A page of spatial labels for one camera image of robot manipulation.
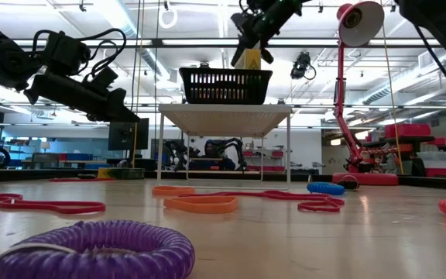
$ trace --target orange rubber band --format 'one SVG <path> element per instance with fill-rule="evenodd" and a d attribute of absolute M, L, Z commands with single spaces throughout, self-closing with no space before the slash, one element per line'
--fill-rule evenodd
<path fill-rule="evenodd" d="M 195 193 L 195 188 L 175 187 L 175 186 L 155 186 L 153 188 L 153 195 L 192 195 Z"/>
<path fill-rule="evenodd" d="M 185 212 L 221 214 L 233 212 L 238 207 L 237 197 L 185 197 L 168 198 L 164 206 Z"/>

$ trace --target white table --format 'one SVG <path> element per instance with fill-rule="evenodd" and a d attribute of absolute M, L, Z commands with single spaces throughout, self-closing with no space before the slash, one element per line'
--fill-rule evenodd
<path fill-rule="evenodd" d="M 163 154 L 164 116 L 191 136 L 241 136 L 264 137 L 286 119 L 286 181 L 290 183 L 290 114 L 286 105 L 160 105 L 161 125 L 158 144 L 157 179 L 161 180 L 161 154 Z M 263 177 L 261 153 L 261 179 Z"/>

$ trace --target computer monitor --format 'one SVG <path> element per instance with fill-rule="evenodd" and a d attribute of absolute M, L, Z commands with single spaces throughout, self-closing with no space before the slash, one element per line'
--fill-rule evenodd
<path fill-rule="evenodd" d="M 134 122 L 109 123 L 108 150 L 133 150 L 136 124 Z M 149 138 L 149 119 L 137 122 L 137 150 L 146 150 Z"/>

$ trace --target lamp shade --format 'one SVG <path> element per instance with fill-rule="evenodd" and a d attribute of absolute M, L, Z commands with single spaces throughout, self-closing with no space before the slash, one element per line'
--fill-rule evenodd
<path fill-rule="evenodd" d="M 49 149 L 49 148 L 51 148 L 50 142 L 41 142 L 40 143 L 40 149 Z"/>
<path fill-rule="evenodd" d="M 367 44 L 383 26 L 383 7 L 372 1 L 344 4 L 337 12 L 338 35 L 348 47 Z"/>

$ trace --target black basket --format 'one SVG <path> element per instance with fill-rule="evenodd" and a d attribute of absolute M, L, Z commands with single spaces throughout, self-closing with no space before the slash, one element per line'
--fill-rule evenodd
<path fill-rule="evenodd" d="M 272 71 L 180 68 L 191 104 L 262 105 Z"/>

